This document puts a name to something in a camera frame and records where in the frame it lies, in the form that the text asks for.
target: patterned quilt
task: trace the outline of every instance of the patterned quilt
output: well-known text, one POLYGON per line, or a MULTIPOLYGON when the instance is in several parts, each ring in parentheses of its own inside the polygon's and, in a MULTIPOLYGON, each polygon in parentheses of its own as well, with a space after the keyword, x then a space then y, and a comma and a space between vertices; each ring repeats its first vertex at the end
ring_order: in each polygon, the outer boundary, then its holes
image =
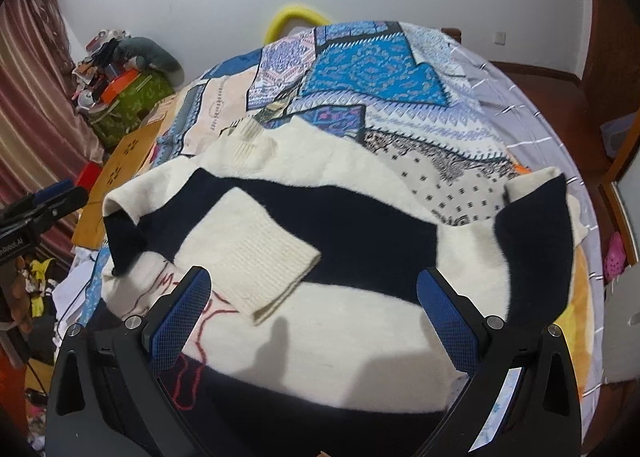
POLYGON ((454 44, 434 29, 366 21, 230 59, 183 89, 153 166, 201 153, 247 114, 268 128, 296 114, 377 154, 444 223, 492 217, 517 173, 454 44))

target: red object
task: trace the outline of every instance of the red object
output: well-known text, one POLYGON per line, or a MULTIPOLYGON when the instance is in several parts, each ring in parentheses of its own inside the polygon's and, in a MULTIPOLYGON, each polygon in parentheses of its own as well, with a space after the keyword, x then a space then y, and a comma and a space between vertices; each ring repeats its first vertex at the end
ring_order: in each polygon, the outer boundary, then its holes
POLYGON ((129 87, 129 85, 132 84, 139 75, 140 73, 136 71, 136 69, 131 69, 112 80, 109 86, 105 88, 102 93, 102 101, 106 104, 111 104, 111 101, 117 98, 118 94, 125 88, 129 87))
POLYGON ((20 433, 27 437, 27 410, 24 402, 24 374, 26 367, 15 370, 9 358, 0 351, 0 405, 20 433))
POLYGON ((102 166, 93 161, 89 161, 86 166, 80 172, 78 179, 76 180, 76 186, 82 186, 88 192, 94 187, 95 182, 98 180, 102 172, 102 166))

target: pink curtain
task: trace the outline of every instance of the pink curtain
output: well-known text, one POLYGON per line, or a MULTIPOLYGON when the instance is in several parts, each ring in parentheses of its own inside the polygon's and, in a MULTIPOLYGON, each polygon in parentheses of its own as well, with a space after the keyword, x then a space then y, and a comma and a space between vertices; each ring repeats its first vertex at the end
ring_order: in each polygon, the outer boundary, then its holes
MULTIPOLYGON (((9 204, 102 161, 98 138, 69 101, 74 65, 57 0, 0 6, 0 202, 9 204)), ((76 218, 60 220, 42 247, 68 263, 76 218)))

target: orange fabric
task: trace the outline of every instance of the orange fabric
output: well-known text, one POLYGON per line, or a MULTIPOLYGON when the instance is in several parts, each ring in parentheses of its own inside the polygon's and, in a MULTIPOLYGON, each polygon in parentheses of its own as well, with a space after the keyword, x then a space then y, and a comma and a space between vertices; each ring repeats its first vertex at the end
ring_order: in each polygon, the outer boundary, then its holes
POLYGON ((26 367, 15 370, 9 358, 0 355, 0 405, 20 433, 27 437, 27 411, 24 402, 24 374, 26 367))
POLYGON ((516 169, 519 175, 526 175, 527 173, 531 173, 531 170, 522 164, 513 163, 513 167, 516 169))
POLYGON ((556 320, 564 332, 580 397, 584 393, 593 352, 593 303, 587 259, 582 246, 575 249, 573 296, 567 308, 556 320))

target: metal bolt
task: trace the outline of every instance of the metal bolt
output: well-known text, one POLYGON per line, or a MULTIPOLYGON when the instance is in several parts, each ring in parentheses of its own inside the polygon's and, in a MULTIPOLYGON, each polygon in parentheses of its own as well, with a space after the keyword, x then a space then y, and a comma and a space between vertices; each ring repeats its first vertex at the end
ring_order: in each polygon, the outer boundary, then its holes
POLYGON ((138 327, 140 327, 141 323, 142 318, 140 316, 129 316, 126 322, 124 322, 124 326, 127 329, 137 329, 138 327))
POLYGON ((562 329, 555 323, 549 325, 546 330, 548 330, 549 334, 551 334, 554 338, 559 338, 562 335, 562 329))
POLYGON ((79 334, 81 330, 82 326, 79 323, 74 323, 66 330, 66 333, 69 336, 76 336, 76 334, 79 334))
POLYGON ((504 322, 500 316, 489 316, 486 319, 486 324, 489 325, 494 331, 499 331, 504 327, 504 322))

